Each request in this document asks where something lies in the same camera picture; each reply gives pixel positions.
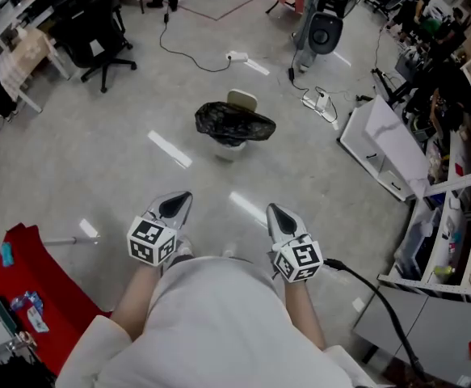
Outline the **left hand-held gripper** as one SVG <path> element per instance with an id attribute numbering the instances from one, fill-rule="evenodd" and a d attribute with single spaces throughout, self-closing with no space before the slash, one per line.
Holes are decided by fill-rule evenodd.
<path id="1" fill-rule="evenodd" d="M 192 202 L 189 191 L 155 198 L 128 230 L 128 254 L 144 264 L 161 265 L 176 249 L 178 230 L 185 225 Z"/>

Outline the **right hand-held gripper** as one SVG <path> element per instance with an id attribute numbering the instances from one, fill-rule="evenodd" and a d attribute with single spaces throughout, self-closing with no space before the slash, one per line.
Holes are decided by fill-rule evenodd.
<path id="1" fill-rule="evenodd" d="M 288 283 L 314 277 L 323 265 L 319 244 L 307 234 L 300 216 L 283 205 L 268 205 L 267 228 L 274 245 L 272 260 L 275 270 Z"/>

